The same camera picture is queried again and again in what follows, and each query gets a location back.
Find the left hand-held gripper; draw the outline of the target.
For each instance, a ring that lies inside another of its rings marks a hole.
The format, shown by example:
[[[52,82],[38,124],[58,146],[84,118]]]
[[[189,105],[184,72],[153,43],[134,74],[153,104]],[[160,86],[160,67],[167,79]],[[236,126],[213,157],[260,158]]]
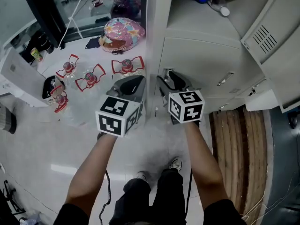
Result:
[[[122,95],[103,94],[95,111],[98,131],[117,137],[125,137],[138,129],[143,122],[143,94],[146,78],[132,75],[119,79],[114,88]]]

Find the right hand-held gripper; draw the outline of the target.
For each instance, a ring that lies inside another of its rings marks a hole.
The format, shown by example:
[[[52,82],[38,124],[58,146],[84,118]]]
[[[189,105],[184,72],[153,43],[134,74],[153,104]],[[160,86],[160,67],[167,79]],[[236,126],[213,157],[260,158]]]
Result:
[[[156,79],[161,95],[167,100],[167,110],[172,123],[199,123],[205,106],[200,91],[190,90],[193,87],[192,83],[181,73],[169,71],[169,77],[173,81],[173,88],[161,76],[157,75]]]

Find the grey metal locker cabinet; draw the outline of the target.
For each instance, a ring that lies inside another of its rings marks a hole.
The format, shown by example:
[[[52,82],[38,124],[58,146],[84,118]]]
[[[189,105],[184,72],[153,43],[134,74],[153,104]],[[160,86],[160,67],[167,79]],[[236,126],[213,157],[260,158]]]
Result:
[[[259,65],[241,43],[268,0],[226,0],[230,14],[227,17],[213,10],[208,4],[194,0],[148,0],[146,64],[148,73],[147,111],[154,114],[161,104],[157,75],[165,76],[171,68],[160,68],[165,38],[183,38],[241,49],[233,97],[204,98],[207,113],[233,110],[245,105],[254,88],[256,93],[270,90],[270,84]]]

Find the person's left forearm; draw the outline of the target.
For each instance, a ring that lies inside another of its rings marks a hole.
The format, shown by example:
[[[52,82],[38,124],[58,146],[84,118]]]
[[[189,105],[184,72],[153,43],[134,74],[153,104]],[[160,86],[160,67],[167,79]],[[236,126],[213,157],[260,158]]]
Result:
[[[116,136],[101,136],[71,180],[66,203],[82,209],[89,217],[101,189]]]

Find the person's right forearm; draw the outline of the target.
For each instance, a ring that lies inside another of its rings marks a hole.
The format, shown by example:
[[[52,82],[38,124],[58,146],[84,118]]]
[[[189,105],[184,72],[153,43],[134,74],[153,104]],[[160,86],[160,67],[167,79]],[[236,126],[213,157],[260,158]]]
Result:
[[[192,173],[202,208],[205,209],[217,201],[228,199],[223,176],[199,127],[189,122],[184,124],[184,129]]]

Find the dark blue cloth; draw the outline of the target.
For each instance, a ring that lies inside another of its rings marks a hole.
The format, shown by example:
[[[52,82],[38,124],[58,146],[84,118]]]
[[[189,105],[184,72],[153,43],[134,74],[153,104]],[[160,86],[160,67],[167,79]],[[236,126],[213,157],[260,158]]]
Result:
[[[91,38],[85,45],[85,49],[99,48],[101,46],[99,40],[100,37]]]

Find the small cream fan heater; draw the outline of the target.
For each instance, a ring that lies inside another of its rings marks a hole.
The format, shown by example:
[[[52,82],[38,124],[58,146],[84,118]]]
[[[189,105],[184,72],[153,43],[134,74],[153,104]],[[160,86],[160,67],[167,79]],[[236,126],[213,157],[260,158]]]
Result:
[[[43,86],[42,99],[48,104],[55,104],[55,97],[64,90],[64,83],[55,75],[46,78]]]

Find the white foam box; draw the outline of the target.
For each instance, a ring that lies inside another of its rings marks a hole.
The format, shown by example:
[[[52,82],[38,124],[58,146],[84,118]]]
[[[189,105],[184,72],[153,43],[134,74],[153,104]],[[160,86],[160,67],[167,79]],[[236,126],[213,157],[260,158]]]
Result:
[[[272,89],[248,96],[245,98],[245,105],[246,110],[249,112],[269,110],[279,106]]]

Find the clear bottle white cap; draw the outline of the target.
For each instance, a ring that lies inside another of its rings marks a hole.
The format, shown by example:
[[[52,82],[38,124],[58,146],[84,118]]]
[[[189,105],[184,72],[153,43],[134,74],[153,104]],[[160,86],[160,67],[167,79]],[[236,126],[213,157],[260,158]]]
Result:
[[[208,5],[224,17],[227,17],[230,14],[230,10],[227,7],[225,0],[208,0]]]

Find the black tumbler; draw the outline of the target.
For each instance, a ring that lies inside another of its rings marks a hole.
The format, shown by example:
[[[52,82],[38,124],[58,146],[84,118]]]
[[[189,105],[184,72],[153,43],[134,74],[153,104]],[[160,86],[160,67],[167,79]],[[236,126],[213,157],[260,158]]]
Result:
[[[46,51],[48,54],[51,54],[54,51],[54,45],[51,43],[51,41],[45,33],[42,33],[38,37],[38,41],[40,43],[42,51]]]

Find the wooden slat platform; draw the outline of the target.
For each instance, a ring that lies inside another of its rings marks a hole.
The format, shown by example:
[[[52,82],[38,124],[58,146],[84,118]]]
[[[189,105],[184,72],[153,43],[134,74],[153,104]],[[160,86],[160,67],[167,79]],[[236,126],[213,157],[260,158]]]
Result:
[[[267,136],[262,111],[245,107],[209,114],[213,155],[225,190],[247,225],[257,225],[267,182]]]

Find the black framed glass window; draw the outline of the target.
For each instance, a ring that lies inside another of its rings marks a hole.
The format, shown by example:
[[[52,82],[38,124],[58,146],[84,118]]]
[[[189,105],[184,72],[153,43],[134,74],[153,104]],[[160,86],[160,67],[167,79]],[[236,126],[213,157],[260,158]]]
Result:
[[[102,36],[104,26],[127,17],[145,27],[147,0],[26,0],[55,48],[75,40]]]

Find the white water dispenser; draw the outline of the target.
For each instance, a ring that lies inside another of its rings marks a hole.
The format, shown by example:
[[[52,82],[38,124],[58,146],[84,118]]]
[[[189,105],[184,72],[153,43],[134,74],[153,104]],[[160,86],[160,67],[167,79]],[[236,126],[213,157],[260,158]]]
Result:
[[[42,98],[45,77],[14,49],[6,50],[0,60],[0,95],[11,93],[33,107],[47,107]]]

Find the person's black printed T-shirt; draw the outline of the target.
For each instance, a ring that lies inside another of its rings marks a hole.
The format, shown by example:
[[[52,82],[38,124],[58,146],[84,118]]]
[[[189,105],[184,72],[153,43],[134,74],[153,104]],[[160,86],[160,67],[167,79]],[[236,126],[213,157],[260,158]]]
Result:
[[[72,204],[64,204],[60,209],[53,225],[89,225],[89,216],[79,207]],[[109,225],[186,225],[185,214],[178,211],[141,205],[121,208],[121,202],[117,201],[115,214]],[[241,218],[230,200],[220,200],[209,205],[204,210],[203,225],[247,225]]]

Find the black folding stand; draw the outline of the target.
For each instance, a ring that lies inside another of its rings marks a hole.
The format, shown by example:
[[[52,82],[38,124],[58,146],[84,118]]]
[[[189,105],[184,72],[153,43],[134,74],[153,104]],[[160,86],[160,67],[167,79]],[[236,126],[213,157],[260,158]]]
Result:
[[[7,202],[10,202],[12,207],[14,208],[15,212],[12,214],[13,215],[19,215],[19,214],[24,214],[26,210],[22,207],[20,207],[15,201],[14,201],[14,193],[16,193],[16,189],[10,189],[8,180],[4,180],[4,188],[3,188],[3,194],[5,197],[5,200]]]

